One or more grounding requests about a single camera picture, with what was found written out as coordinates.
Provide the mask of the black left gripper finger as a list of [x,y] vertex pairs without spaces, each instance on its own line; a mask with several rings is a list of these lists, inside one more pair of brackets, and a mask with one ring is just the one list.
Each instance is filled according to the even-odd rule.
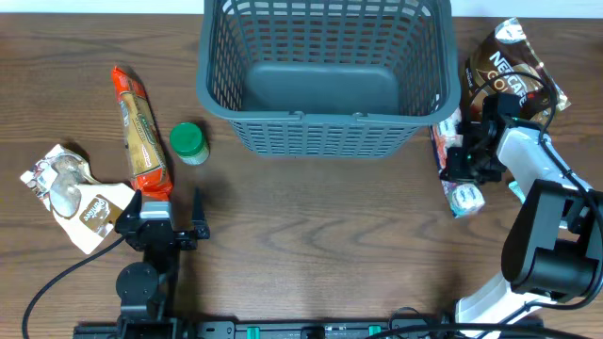
[[194,191],[191,222],[196,231],[203,231],[206,229],[202,193],[198,187],[196,187]]
[[142,194],[140,190],[137,190],[132,197],[132,200],[123,210],[125,217],[138,217],[142,208]]

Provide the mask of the tissue multipack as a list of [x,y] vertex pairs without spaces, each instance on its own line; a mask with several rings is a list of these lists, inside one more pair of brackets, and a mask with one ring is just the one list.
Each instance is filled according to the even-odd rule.
[[[448,118],[429,128],[435,164],[439,173],[446,167],[448,149],[462,146],[463,136],[457,132],[461,121],[462,113],[457,108]],[[443,179],[441,184],[455,218],[477,214],[485,205],[481,191],[474,184],[459,184]]]

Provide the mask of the brown Nescafe Gold coffee bag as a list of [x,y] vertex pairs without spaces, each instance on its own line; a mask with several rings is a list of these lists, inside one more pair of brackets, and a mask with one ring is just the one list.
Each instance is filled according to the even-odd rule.
[[557,111],[571,105],[536,55],[516,18],[499,24],[462,63],[459,75],[460,108],[466,121],[481,121],[484,98],[496,92],[519,96],[519,117],[540,123],[546,122],[550,115],[545,85],[555,90]]

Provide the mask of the small teal tissue packet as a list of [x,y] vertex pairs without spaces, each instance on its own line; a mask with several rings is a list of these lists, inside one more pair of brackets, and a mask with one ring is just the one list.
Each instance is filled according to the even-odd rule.
[[508,184],[508,188],[518,198],[518,200],[520,200],[521,203],[524,203],[526,196],[523,193],[519,183],[517,183],[516,181],[512,181]]

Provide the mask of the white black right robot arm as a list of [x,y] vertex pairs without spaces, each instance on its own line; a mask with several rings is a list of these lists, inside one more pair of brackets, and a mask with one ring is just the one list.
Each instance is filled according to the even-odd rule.
[[566,167],[539,124],[520,119],[519,101],[486,97],[481,122],[462,124],[463,144],[448,149],[441,172],[484,184],[508,170],[525,196],[500,272],[455,305],[455,322],[476,338],[497,338],[539,308],[582,308],[602,289],[602,194]]

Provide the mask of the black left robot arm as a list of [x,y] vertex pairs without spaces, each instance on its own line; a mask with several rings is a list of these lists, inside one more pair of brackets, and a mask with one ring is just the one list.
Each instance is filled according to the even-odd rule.
[[169,202],[144,202],[137,191],[118,217],[115,231],[142,260],[126,266],[116,281],[121,299],[119,338],[182,339],[197,336],[196,325],[173,314],[180,253],[210,237],[200,190],[194,192],[192,228],[173,229]]

